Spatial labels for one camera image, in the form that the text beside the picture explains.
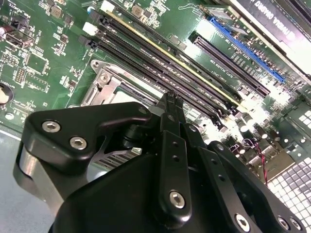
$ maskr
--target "screw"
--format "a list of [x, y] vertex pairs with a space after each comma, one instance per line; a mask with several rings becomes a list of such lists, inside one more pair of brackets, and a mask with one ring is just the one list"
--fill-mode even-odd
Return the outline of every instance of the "screw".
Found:
[[238, 226], [241, 227], [241, 229], [243, 231], [249, 232], [251, 230], [251, 227], [249, 226], [248, 221], [242, 215], [236, 214], [235, 215], [235, 220], [236, 220]]
[[222, 145], [220, 145], [220, 144], [217, 144], [217, 147], [218, 147], [218, 149], [220, 149], [220, 150], [224, 150], [224, 147], [223, 147]]
[[175, 121], [174, 117], [172, 115], [167, 116], [171, 121]]
[[147, 114], [147, 111], [146, 111], [145, 109], [143, 109], [143, 108], [140, 108], [139, 111], [140, 111], [141, 113], [143, 113], [143, 114]]
[[107, 74], [102, 74], [101, 75], [101, 80], [104, 81], [104, 82], [107, 82], [109, 80], [109, 77]]
[[301, 226], [299, 225], [299, 223], [298, 223], [295, 219], [293, 219], [293, 218], [291, 217], [290, 220], [291, 220], [292, 224], [293, 224], [299, 231], [302, 230]]
[[98, 62], [94, 62], [93, 67], [94, 67], [94, 68], [98, 68], [98, 67], [99, 67]]
[[170, 192], [170, 201], [173, 204], [173, 206], [175, 206], [178, 209], [182, 209], [185, 207], [184, 197], [176, 191]]
[[5, 118], [8, 120], [13, 120], [14, 119], [14, 114], [13, 113], [6, 113]]
[[282, 217], [277, 217], [277, 219], [284, 229], [286, 230], [290, 229], [290, 226], [287, 224], [287, 222]]
[[73, 137], [70, 139], [70, 145], [77, 150], [84, 150], [87, 146], [87, 143], [81, 137]]
[[55, 121], [48, 120], [43, 122], [42, 129], [48, 133], [56, 133], [60, 131], [60, 125]]
[[193, 125], [189, 125], [189, 128], [190, 128], [192, 131], [196, 132], [196, 127], [194, 127]]

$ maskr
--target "red wire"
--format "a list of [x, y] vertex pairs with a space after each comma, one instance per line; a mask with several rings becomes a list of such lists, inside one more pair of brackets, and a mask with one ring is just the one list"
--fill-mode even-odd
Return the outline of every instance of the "red wire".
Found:
[[257, 152], [258, 152], [259, 156], [261, 157], [264, 181], [265, 181], [266, 186], [268, 186], [267, 171], [266, 171], [266, 168], [265, 168], [265, 160], [266, 160], [266, 158], [265, 158], [264, 154], [261, 152], [261, 149], [260, 149], [258, 143], [256, 143], [256, 149], [257, 149]]

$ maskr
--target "cable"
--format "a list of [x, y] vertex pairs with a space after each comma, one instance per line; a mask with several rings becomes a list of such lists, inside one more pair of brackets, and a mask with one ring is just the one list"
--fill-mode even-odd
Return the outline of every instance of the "cable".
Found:
[[265, 168], [265, 160], [266, 160], [266, 158], [265, 158], [264, 154], [262, 153], [262, 151], [261, 151], [261, 149], [260, 149], [260, 147], [259, 147], [259, 144], [256, 143], [255, 146], [256, 146], [256, 150], [257, 150], [257, 152], [258, 152], [258, 154], [259, 154], [259, 157], [261, 158], [261, 163], [262, 163], [262, 169], [263, 169], [263, 176], [264, 176], [265, 185], [268, 186], [267, 170], [266, 170], [266, 168]]
[[246, 138], [246, 139], [243, 139], [242, 146], [249, 147], [249, 148], [253, 149], [255, 147], [255, 144], [252, 142], [252, 140]]

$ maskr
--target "gray surface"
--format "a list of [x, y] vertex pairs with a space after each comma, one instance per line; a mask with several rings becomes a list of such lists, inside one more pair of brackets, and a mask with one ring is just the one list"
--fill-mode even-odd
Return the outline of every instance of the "gray surface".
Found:
[[47, 233], [53, 223], [47, 205], [13, 178], [18, 145], [19, 141], [0, 133], [0, 232]]

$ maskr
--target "blue pcie slot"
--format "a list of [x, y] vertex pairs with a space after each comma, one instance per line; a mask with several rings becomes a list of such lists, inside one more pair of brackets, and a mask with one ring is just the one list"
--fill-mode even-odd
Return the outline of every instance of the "blue pcie slot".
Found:
[[224, 28], [221, 24], [219, 24], [215, 17], [209, 17], [207, 20], [214, 25], [221, 33], [223, 33], [232, 43], [234, 43], [239, 49], [241, 49], [247, 56], [249, 56], [252, 60], [258, 63], [267, 73], [271, 74], [274, 78], [276, 78], [281, 83], [285, 83], [285, 80], [282, 76], [279, 75], [278, 72], [274, 70], [270, 70], [270, 68], [265, 64], [261, 59], [259, 59], [248, 47], [242, 44], [237, 39], [233, 38], [230, 32]]

